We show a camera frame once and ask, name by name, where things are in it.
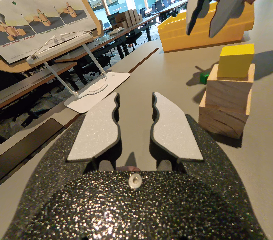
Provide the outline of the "long office desk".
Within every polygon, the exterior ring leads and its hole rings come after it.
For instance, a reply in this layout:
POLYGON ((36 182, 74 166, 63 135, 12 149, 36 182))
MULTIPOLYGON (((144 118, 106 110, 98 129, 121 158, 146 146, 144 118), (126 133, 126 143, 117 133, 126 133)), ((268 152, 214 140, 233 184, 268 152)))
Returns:
MULTIPOLYGON (((145 18, 142 22, 139 24, 135 24, 129 28, 125 28, 124 30, 118 32, 117 34, 106 36, 106 40, 103 42, 99 41, 93 41, 91 43, 86 44, 87 47, 91 52, 96 51, 97 49, 109 44, 108 47, 104 48, 103 51, 108 51, 112 49, 113 47, 119 46, 120 44, 124 43, 126 40, 126 35, 130 32, 134 32, 135 34, 138 34, 142 31, 146 31, 147 39, 148 41, 151 41, 150 31, 149 27, 151 27, 155 22, 156 18, 159 16, 159 14, 155 14, 151 17, 145 18)), ((87 54, 86 50, 83 47, 76 48, 69 52, 68 54, 63 55, 62 57, 55 59, 54 61, 56 63, 60 62, 70 62, 70 61, 76 61, 83 56, 87 54)))

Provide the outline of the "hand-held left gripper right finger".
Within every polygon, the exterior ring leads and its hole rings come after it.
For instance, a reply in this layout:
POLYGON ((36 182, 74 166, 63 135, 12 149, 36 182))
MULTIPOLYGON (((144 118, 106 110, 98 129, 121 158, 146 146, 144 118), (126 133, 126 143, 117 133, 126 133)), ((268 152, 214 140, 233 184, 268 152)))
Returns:
POLYGON ((152 93, 152 143, 183 161, 203 161, 185 113, 159 92, 152 93))

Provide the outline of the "yellow wooden cube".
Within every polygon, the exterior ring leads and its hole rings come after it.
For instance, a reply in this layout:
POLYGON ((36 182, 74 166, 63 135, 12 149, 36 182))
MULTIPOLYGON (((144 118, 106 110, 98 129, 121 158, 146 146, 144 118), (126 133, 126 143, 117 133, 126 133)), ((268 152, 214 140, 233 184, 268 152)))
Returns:
POLYGON ((246 78, 254 56, 254 44, 225 46, 220 53, 218 78, 246 78))

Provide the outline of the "large wooden cube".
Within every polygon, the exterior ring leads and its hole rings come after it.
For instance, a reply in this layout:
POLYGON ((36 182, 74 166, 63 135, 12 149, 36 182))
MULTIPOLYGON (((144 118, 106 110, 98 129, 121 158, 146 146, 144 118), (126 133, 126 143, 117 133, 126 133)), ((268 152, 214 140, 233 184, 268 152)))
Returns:
POLYGON ((246 111, 241 113, 227 108, 206 105, 206 92, 199 105, 199 125, 212 133, 239 139, 250 114, 252 89, 248 94, 246 111))

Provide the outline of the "medium wooden cube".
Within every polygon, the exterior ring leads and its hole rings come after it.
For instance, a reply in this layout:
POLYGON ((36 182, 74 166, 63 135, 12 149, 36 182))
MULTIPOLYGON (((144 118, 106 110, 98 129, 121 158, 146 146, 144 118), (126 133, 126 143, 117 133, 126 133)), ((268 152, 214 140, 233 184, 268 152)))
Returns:
POLYGON ((207 79, 206 105, 245 113, 251 97, 254 71, 255 64, 251 64, 245 78, 218 78, 218 64, 215 64, 207 79))

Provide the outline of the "black office chair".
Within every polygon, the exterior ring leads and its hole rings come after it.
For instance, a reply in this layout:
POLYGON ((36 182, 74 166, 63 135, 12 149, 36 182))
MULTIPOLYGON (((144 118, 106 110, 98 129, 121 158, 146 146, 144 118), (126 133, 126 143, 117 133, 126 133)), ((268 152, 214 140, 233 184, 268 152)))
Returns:
POLYGON ((129 36, 126 38, 125 44, 132 45, 132 50, 134 51, 135 48, 133 44, 137 45, 136 40, 142 35, 142 32, 138 32, 137 34, 134 31, 131 31, 129 36))
POLYGON ((32 112, 31 109, 36 105, 36 102, 42 98, 48 92, 54 88, 53 85, 43 84, 36 88, 35 91, 32 91, 28 96, 20 99, 15 104, 1 109, 0 113, 0 121, 2 122, 5 119, 13 118, 13 121, 16 121, 17 117, 20 115, 27 113, 28 118, 21 124, 22 126, 29 125, 34 119, 37 119, 39 115, 46 113, 50 109, 41 109, 36 112, 32 112))

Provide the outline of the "stack of cardboard boxes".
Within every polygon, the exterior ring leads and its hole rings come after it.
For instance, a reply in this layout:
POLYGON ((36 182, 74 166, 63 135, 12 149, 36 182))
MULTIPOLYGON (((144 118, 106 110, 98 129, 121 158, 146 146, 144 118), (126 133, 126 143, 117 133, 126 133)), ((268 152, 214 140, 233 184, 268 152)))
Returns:
POLYGON ((142 15, 138 14, 136 9, 129 9, 114 16, 115 23, 112 26, 116 28, 128 28, 143 21, 142 15))

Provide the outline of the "wooden document stand white base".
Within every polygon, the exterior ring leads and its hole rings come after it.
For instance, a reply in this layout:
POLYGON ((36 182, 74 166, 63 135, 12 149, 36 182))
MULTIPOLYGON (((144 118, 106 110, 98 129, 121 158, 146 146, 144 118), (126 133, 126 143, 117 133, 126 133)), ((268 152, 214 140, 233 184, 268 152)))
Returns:
POLYGON ((6 64, 5 61, 1 59, 1 71, 12 73, 26 71, 38 65, 44 64, 72 94, 72 96, 64 102, 64 105, 78 113, 85 113, 89 111, 95 104, 107 97, 130 76, 129 73, 106 73, 87 47, 87 43, 92 42, 93 39, 103 35, 103 28, 88 1, 83 0, 83 3, 87 7, 87 10, 97 26, 96 30, 88 32, 89 36, 87 39, 80 40, 79 36, 75 37, 73 39, 78 40, 76 43, 69 43, 69 41, 63 42, 63 44, 53 46, 39 52, 38 54, 32 54, 14 64, 6 64), (80 46, 86 50, 87 54, 98 67, 99 71, 101 71, 101 75, 88 84, 85 88, 75 92, 72 91, 62 79, 60 79, 57 73, 53 70, 53 66, 49 66, 47 62, 80 46))

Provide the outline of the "wood-edged neighbouring desk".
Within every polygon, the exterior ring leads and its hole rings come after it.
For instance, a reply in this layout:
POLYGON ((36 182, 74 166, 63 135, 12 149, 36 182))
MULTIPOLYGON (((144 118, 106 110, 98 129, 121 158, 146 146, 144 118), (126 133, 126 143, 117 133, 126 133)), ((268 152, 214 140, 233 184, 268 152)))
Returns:
POLYGON ((0 107, 4 107, 33 89, 53 79, 55 76, 49 69, 43 69, 34 75, 19 81, 18 83, 0 92, 0 107))

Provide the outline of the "crumpled plastic bag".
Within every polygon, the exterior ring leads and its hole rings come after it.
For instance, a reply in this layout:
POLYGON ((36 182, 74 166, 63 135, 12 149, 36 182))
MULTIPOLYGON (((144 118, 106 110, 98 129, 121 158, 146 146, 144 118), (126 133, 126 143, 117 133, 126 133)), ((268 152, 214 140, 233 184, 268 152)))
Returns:
POLYGON ((123 27, 116 27, 114 30, 109 31, 107 34, 109 36, 111 36, 111 35, 114 35, 114 34, 117 34, 117 33, 121 32, 121 31, 123 31, 124 29, 125 28, 123 28, 123 27))

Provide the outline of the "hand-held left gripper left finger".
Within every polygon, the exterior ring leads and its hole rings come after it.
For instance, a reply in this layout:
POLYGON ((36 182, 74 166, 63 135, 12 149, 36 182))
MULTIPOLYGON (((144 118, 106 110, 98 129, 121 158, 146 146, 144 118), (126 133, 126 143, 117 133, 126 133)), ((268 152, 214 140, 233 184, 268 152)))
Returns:
POLYGON ((121 141, 119 107, 120 95, 113 92, 86 113, 67 157, 68 162, 91 160, 121 141))

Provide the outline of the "yellow plastic bin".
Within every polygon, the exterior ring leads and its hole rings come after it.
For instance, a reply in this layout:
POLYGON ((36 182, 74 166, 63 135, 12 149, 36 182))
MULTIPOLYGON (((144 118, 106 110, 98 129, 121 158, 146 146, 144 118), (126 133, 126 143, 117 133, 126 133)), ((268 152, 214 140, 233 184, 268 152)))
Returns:
POLYGON ((244 11, 239 18, 230 19, 222 30, 209 38, 209 27, 216 11, 217 2, 210 3, 205 18, 198 18, 190 35, 186 34, 186 10, 176 17, 170 16, 158 25, 159 37, 163 51, 176 51, 202 46, 224 44, 240 41, 245 31, 251 30, 254 24, 254 4, 245 3, 244 11))

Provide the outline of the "rows of distant desks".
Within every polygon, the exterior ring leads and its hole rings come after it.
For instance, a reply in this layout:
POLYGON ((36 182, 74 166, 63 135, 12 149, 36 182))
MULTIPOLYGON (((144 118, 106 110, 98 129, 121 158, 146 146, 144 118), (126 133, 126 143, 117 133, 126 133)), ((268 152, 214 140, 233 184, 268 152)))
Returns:
MULTIPOLYGON (((182 0, 167 0, 167 1, 164 0, 164 1, 162 1, 163 9, 166 9, 166 8, 172 6, 173 4, 175 4, 177 2, 180 2, 180 1, 182 1, 182 0)), ((150 8, 150 9, 145 8, 145 10, 140 9, 138 11, 140 11, 138 13, 139 18, 141 19, 141 17, 142 17, 142 19, 145 19, 147 17, 150 17, 150 16, 154 15, 157 12, 157 8, 156 8, 155 3, 154 3, 154 4, 152 4, 152 8, 150 8)))

